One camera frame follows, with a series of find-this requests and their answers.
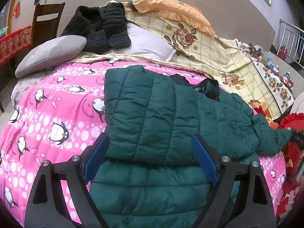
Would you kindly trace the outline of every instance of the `green puffer jacket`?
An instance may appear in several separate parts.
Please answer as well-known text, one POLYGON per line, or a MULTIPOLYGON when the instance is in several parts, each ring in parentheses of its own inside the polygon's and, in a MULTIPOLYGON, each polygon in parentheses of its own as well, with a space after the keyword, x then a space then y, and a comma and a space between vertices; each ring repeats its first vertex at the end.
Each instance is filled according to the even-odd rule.
POLYGON ((108 70, 104 93, 111 142, 90 194, 111 228, 191 227, 209 192, 191 147, 195 133, 247 164, 275 155, 292 136, 235 93, 220 90, 217 102, 142 66, 108 70))

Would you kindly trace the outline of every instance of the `tiled floor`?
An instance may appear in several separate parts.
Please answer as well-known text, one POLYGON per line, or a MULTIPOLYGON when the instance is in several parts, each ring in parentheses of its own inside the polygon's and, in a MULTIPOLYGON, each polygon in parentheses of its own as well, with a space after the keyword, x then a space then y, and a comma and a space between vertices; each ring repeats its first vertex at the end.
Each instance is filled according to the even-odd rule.
POLYGON ((11 94, 17 82, 17 78, 12 79, 0 92, 0 101, 4 107, 4 113, 1 113, 0 111, 0 132, 3 130, 4 126, 8 123, 15 111, 11 101, 11 94))

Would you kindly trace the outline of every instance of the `black puffer jacket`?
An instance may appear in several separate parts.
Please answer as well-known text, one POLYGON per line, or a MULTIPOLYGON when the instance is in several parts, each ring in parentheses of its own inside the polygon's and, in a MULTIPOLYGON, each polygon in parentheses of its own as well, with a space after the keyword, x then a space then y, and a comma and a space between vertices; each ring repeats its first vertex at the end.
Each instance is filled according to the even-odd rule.
POLYGON ((86 37, 87 45, 83 51, 103 54, 110 48, 126 48, 131 45, 126 23, 122 3, 110 3, 100 8, 79 6, 61 36, 86 37))

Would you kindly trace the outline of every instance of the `fire extinguisher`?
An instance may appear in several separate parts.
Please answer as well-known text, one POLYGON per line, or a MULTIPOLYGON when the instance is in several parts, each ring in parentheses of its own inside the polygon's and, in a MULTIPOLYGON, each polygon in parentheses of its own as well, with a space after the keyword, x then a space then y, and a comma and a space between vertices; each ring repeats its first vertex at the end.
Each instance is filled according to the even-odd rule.
POLYGON ((286 56, 287 56, 287 49, 286 49, 286 46, 283 45, 280 47, 278 57, 285 61, 286 56))

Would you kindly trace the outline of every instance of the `wooden chair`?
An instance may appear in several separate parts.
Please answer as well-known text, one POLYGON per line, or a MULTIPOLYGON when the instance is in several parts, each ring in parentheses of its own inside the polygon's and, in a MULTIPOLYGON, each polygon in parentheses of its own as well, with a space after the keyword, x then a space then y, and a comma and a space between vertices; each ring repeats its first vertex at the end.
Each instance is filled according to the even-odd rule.
POLYGON ((3 108, 3 105, 1 104, 1 102, 0 102, 0 111, 1 111, 2 113, 4 113, 4 108, 3 108))
POLYGON ((65 3, 37 4, 32 24, 32 48, 57 37, 57 30, 65 3), (38 16, 58 13, 56 18, 37 21, 38 16))

